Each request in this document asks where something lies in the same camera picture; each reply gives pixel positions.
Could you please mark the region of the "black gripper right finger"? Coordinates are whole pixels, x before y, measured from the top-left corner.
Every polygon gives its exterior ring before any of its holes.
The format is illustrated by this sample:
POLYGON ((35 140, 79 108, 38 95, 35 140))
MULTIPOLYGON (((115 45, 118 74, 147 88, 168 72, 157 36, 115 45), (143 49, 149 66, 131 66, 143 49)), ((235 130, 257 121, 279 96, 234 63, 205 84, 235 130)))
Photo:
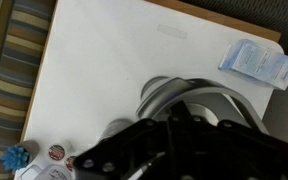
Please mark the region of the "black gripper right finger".
POLYGON ((196 120, 171 107, 172 175, 191 180, 288 180, 288 143, 231 120, 196 120))

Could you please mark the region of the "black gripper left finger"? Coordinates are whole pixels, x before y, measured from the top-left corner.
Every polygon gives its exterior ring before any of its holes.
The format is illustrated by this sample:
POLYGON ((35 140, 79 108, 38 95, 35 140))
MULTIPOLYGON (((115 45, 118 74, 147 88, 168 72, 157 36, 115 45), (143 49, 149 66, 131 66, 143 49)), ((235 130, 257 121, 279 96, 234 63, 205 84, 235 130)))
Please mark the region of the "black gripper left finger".
POLYGON ((168 178, 165 122, 140 120, 118 134, 98 143, 74 161, 77 180, 127 180, 143 166, 150 166, 139 180, 168 178))

